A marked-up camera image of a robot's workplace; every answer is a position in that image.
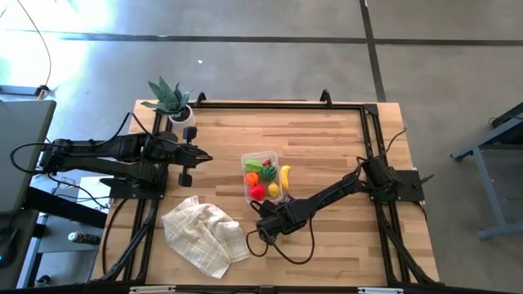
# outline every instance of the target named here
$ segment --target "white pot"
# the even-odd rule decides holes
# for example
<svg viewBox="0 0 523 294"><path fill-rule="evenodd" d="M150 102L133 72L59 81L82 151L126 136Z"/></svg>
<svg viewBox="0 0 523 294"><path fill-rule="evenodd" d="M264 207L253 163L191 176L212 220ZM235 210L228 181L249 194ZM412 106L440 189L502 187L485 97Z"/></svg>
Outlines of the white pot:
<svg viewBox="0 0 523 294"><path fill-rule="evenodd" d="M173 128L176 128L178 130L183 130L184 127L195 127L196 126L196 117L194 116L193 109L191 107L189 107L189 105L187 105L186 108L189 109L190 114L189 114L189 117L183 122L178 122L178 121L174 120L171 117L171 115L168 115Z"/></svg>

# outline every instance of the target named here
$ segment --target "clear plastic bin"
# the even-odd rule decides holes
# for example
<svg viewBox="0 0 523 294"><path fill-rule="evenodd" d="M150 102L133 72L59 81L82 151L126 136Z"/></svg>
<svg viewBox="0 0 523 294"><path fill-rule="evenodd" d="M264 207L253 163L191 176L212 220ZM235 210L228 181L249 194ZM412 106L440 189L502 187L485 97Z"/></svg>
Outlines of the clear plastic bin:
<svg viewBox="0 0 523 294"><path fill-rule="evenodd" d="M274 203L277 203L280 200L282 200L284 198L284 191L282 190L281 180L279 179L278 155L274 151L263 151L263 152L256 152L256 153L242 155L241 161L242 161L242 170L244 171L245 201L247 201L247 203L250 203L252 200L256 200L256 199L252 198L250 193L249 193L249 190L251 189L251 186L247 185L247 183L245 182L245 176L248 174L248 171L245 170L245 162L247 160L249 160L249 159L257 160L260 163L263 163L264 161L269 159L270 162L271 162L271 165L273 167L275 167L275 169L276 169L276 178L273 180L279 187L278 194L276 195L276 197L270 196L269 192L267 191L267 187L270 184L270 182L267 181L267 180L264 180L263 177L262 177L262 174L260 172L257 173L258 177L260 179L259 180L259 185L262 185L263 189L265 191L264 199L259 200L259 202L261 203L261 202L263 202L265 200L270 200L270 201L272 201Z"/></svg>

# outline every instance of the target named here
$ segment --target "yellow banana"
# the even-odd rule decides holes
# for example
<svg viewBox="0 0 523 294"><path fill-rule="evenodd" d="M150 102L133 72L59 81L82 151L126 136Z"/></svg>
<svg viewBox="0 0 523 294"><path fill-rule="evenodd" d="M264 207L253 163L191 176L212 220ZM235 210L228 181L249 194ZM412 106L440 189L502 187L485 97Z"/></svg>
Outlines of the yellow banana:
<svg viewBox="0 0 523 294"><path fill-rule="evenodd" d="M281 180L281 187L284 191L288 190L288 170L290 170L290 166L282 166L279 170L279 178Z"/></svg>

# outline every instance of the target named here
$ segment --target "bottle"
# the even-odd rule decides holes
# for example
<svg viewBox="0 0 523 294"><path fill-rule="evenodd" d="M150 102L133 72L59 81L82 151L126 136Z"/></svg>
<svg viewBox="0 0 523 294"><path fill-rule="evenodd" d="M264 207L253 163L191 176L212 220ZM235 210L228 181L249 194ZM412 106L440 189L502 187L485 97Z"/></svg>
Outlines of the bottle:
<svg viewBox="0 0 523 294"><path fill-rule="evenodd" d="M94 235L94 234L86 234L82 232L73 232L67 236L67 239L74 243L84 243L84 244L91 244L91 245L98 245L100 244L100 237Z"/></svg>

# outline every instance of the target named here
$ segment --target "potted plant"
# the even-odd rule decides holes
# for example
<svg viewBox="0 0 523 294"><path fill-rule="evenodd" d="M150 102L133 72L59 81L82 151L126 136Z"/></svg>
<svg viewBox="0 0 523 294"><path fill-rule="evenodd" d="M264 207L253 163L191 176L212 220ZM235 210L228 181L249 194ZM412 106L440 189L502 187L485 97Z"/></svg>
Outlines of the potted plant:
<svg viewBox="0 0 523 294"><path fill-rule="evenodd" d="M193 110L187 102L189 102L190 92L181 94L180 83L174 88L174 91L167 85L167 83L160 77L159 84L148 82L150 89L158 99L158 103L150 103L149 101L141 102L142 105L154 108L161 114L166 114L171 120L172 126L183 130L184 127L194 127L196 125L196 118Z"/></svg>

